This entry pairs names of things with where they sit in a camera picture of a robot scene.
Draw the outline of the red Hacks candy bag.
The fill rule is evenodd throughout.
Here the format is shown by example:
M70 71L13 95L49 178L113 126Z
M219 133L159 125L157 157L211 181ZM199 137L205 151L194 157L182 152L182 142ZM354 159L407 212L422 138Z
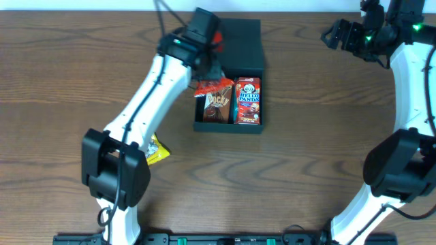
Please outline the red Hacks candy bag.
M212 45L211 68L206 75L197 78L197 86L193 94L195 98L206 96L208 93L216 93L234 85L234 81L225 76L216 54L216 52L223 52L224 44L221 31L215 33Z

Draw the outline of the dark green box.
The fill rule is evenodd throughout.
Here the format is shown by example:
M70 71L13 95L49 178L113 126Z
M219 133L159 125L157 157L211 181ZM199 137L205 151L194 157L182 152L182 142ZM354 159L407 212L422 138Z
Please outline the dark green box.
M261 21L258 19L222 18L220 29L223 34L223 52L217 57L227 78L235 80L240 77L264 79L265 64L262 47ZM232 123L232 94L228 123L204 122L205 98L196 99L193 130L208 133L244 133L261 134L264 129L264 91L260 92L260 124L240 125Z

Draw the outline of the brown Pocky box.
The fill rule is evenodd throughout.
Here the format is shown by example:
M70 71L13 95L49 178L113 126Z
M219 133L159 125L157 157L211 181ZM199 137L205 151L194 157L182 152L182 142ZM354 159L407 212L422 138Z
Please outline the brown Pocky box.
M220 91L207 93L204 104L203 121L206 123L228 123L232 101L232 86Z

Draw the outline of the red Hello Panda box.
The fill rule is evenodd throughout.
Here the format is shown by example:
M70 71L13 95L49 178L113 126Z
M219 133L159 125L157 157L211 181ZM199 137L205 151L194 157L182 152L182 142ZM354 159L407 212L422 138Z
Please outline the red Hello Panda box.
M261 80L240 77L236 81L236 119L240 125L260 124Z

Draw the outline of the yellow Hacks candy bag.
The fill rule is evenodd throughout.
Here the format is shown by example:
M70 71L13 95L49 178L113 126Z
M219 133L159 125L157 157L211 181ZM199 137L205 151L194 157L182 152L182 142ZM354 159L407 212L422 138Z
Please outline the yellow Hacks candy bag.
M148 165L153 165L169 156L170 151L158 140L156 134L154 133L151 136L151 140L146 152L146 161Z

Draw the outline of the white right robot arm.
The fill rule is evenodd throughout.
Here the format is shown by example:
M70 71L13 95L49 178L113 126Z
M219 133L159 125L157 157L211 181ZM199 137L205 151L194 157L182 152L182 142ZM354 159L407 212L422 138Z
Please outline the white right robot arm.
M395 244L374 229L435 189L435 28L423 8L424 0L362 1L362 22L340 19L322 33L329 48L393 72L396 118L392 135L367 155L359 192L316 244Z

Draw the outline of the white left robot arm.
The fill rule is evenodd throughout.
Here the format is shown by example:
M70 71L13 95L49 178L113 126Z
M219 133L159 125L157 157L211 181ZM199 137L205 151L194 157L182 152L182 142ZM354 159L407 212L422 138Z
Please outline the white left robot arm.
M220 78L214 50L220 19L197 8L191 21L164 33L151 69L122 112L103 131L82 139L82 183L101 207L97 223L105 244L136 244L141 234L138 202L151 172L146 159L151 138L176 98L194 77Z

